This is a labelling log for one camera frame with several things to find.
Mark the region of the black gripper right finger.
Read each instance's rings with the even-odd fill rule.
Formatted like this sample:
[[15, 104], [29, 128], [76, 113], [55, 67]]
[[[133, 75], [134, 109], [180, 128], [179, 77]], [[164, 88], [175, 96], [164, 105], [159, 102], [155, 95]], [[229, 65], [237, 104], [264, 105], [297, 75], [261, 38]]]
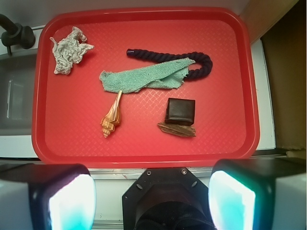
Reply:
[[218, 230], [305, 230], [304, 159], [224, 159], [209, 180], [209, 208]]

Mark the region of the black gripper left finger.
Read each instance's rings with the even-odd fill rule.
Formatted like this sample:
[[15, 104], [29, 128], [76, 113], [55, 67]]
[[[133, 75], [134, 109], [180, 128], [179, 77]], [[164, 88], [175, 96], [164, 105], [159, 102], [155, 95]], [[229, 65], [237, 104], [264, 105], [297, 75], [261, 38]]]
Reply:
[[96, 188], [82, 164], [3, 164], [2, 230], [90, 230]]

